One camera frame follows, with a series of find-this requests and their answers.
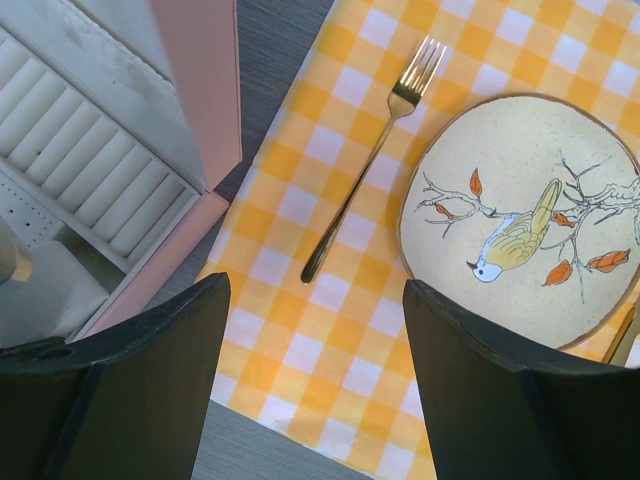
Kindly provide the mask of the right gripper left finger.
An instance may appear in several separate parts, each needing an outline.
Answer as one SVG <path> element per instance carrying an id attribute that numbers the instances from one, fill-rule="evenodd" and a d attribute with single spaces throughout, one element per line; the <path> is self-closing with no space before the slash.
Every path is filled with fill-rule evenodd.
<path id="1" fill-rule="evenodd" d="M 188 479 L 231 297 L 211 274 L 81 340 L 1 352 L 5 479 Z"/>

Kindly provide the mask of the pink jewelry box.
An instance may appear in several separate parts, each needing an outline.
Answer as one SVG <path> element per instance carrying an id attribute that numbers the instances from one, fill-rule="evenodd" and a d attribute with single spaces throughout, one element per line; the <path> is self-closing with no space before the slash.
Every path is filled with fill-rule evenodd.
<path id="1" fill-rule="evenodd" d="M 233 1 L 1 5 L 1 343 L 141 312 L 227 209 L 240 162 Z"/>

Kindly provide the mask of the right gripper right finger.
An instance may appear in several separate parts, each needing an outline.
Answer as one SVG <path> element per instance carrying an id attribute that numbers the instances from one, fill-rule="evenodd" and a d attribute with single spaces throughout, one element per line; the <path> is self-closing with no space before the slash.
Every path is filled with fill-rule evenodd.
<path id="1" fill-rule="evenodd" d="M 419 280 L 403 292 L 441 479 L 635 479 L 639 373 L 497 325 Z"/>

